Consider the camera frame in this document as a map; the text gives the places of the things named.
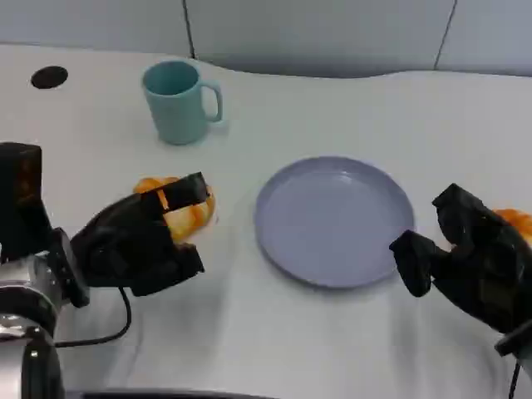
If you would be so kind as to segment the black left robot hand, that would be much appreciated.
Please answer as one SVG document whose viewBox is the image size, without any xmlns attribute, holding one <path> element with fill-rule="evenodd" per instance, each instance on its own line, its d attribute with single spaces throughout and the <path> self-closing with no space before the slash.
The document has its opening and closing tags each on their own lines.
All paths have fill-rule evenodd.
<svg viewBox="0 0 532 399">
<path fill-rule="evenodd" d="M 86 283 L 129 288 L 140 297 L 203 273 L 197 248 L 175 244 L 164 216 L 208 198 L 204 176 L 197 172 L 104 208 L 71 239 Z"/>
</svg>

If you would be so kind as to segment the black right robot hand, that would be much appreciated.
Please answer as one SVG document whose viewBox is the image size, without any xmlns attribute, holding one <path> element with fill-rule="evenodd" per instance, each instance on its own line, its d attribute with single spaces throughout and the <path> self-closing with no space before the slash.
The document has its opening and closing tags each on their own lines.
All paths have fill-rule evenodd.
<svg viewBox="0 0 532 399">
<path fill-rule="evenodd" d="M 437 288 L 455 306 L 500 333 L 531 318 L 531 248 L 509 222 L 451 184 L 432 201 L 451 250 L 412 230 L 389 248 L 415 297 Z"/>
</svg>

